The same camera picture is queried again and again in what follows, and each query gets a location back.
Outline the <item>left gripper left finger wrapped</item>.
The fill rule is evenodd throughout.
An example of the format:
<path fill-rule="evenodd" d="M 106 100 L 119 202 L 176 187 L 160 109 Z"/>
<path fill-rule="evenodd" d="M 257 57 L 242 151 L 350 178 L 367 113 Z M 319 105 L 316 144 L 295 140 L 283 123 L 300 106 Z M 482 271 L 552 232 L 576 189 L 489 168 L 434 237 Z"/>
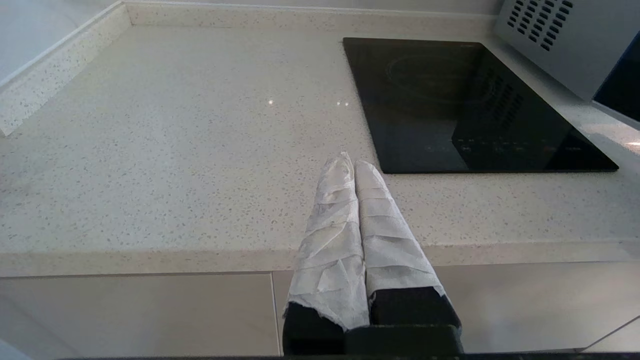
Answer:
<path fill-rule="evenodd" d="M 283 313 L 283 353 L 345 353 L 346 335 L 370 325 L 355 169 L 347 152 L 322 167 L 295 259 Z"/>

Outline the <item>left gripper right finger wrapped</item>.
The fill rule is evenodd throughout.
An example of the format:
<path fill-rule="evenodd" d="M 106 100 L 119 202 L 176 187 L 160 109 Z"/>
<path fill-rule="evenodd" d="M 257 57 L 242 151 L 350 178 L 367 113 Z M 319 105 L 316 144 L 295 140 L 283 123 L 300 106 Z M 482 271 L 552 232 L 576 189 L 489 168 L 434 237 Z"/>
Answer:
<path fill-rule="evenodd" d="M 462 324 L 381 173 L 355 164 L 370 319 L 380 326 Z"/>

